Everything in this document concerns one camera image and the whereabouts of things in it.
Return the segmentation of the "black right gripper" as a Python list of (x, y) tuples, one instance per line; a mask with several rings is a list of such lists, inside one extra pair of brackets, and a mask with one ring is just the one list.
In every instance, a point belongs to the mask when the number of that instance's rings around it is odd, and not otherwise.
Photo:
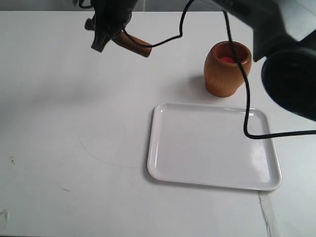
[(91, 48), (102, 52), (116, 35), (125, 27), (132, 16), (138, 0), (93, 0), (94, 40)]

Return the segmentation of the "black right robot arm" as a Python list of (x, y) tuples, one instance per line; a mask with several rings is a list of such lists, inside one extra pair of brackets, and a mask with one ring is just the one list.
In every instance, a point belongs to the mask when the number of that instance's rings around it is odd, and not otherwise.
[[(126, 32), (134, 0), (93, 0), (85, 29), (94, 32), (91, 47), (102, 52), (114, 41), (147, 57), (152, 45)], [(253, 59), (266, 58), (262, 84), (282, 108), (316, 119), (316, 9), (296, 0), (220, 0), (221, 9), (253, 30)]]

